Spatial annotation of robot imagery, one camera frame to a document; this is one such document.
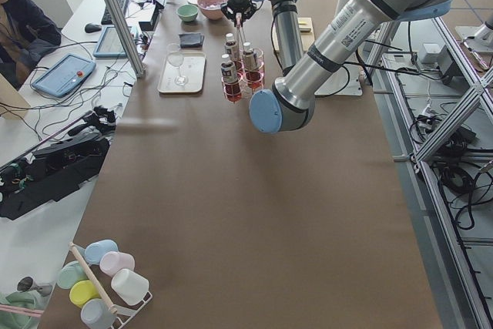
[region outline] black mouse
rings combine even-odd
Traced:
[[[92,32],[101,31],[101,25],[97,25],[95,23],[88,23],[85,26],[84,31],[87,32],[88,34],[90,34]]]

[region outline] wine glass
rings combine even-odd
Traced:
[[[168,45],[168,63],[173,67],[178,68],[178,76],[175,78],[175,84],[179,86],[184,86],[188,83],[188,77],[182,75],[179,67],[183,64],[183,53],[179,44],[169,44]]]

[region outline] pink bowl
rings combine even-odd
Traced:
[[[221,19],[223,13],[221,12],[221,5],[228,0],[197,0],[197,5],[200,11],[208,19]]]

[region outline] bottle cap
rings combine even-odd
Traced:
[[[252,51],[252,43],[251,42],[244,42],[243,43],[243,50],[245,52],[251,52]]]

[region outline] dark jacket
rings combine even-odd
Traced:
[[[29,42],[28,47],[21,50],[19,61],[34,69],[44,55],[60,45],[60,31],[32,0],[8,0],[3,7],[11,26],[16,24],[22,37]],[[0,59],[3,62],[17,62],[1,45]]]

